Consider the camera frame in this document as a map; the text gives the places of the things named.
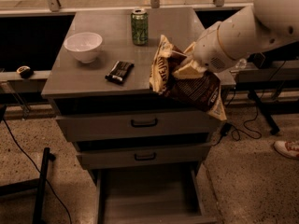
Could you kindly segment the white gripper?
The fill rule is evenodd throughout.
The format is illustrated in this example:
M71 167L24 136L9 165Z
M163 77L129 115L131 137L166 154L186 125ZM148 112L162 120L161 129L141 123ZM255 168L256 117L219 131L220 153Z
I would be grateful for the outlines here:
M201 78L206 70L219 73L235 65L221 47L218 36L220 25L220 21L215 22L184 50L185 59L173 70L174 78Z

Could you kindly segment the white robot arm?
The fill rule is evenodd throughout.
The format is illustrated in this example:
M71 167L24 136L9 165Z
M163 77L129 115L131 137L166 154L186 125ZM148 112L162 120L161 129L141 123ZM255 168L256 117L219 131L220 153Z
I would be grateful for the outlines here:
M254 53L299 40L299 0L254 0L225 21L217 21L191 44L185 61L172 75L199 78L219 73Z

